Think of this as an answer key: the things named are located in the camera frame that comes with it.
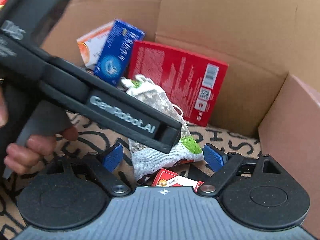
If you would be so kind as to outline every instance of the finger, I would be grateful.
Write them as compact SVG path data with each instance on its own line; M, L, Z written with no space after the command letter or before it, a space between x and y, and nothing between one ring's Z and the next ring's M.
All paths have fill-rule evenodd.
M19 175L26 174L30 171L29 167L23 166L20 163L17 163L14 159L9 156L6 156L3 160L4 164L7 165L11 170L15 171Z
M56 147L56 138L54 136L45 137L42 135L31 135L27 141L27 147L43 156L52 154Z
M35 166L41 159L41 156L38 153L35 153L28 148L18 146L15 143L8 145L7 154L17 163L27 167Z
M4 95L0 87L0 127L4 126L8 121L8 110L5 105Z
M69 140L69 141L76 141L78 139L78 136L79 136L79 133L78 133L78 130L77 128L75 128L74 126L70 127L70 128L67 128L65 129L61 135Z

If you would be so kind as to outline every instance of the metal screw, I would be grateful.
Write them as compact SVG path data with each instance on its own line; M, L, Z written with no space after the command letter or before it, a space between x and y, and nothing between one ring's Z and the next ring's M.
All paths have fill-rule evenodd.
M119 193L119 194L121 194L121 193L127 192L127 191L128 191L128 187L125 186L125 185L114 185L114 186L112 187L112 191L113 191L114 193Z
M215 192L216 187L213 185L201 185L200 189L204 193L212 193L212 192Z

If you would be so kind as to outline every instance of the red and white box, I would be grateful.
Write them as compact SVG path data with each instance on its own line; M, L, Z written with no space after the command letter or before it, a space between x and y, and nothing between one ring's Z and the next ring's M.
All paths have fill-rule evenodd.
M152 187L181 187L191 186L197 192L197 189L203 184L202 181L195 181L192 179L180 176L178 173L168 171L166 169L160 169L155 180L152 183Z
M228 65L200 54L162 44L136 41L128 77L142 74L162 87L183 118L206 126Z

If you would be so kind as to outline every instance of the white and orange box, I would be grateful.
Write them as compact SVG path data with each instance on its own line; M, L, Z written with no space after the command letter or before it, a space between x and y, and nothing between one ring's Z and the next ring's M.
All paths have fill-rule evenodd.
M202 181L195 181L192 179L180 176L178 173L173 171L168 171L166 169L160 169L155 180L152 183L153 187L181 187L181 186L191 186L194 191L203 184Z
M114 21L109 22L77 39L81 57L86 67L98 62L114 23Z

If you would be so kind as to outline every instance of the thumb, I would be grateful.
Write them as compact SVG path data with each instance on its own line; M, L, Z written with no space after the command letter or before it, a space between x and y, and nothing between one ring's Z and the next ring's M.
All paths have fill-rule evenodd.
M8 110L5 105L4 95L0 87L0 127L4 126L8 121Z

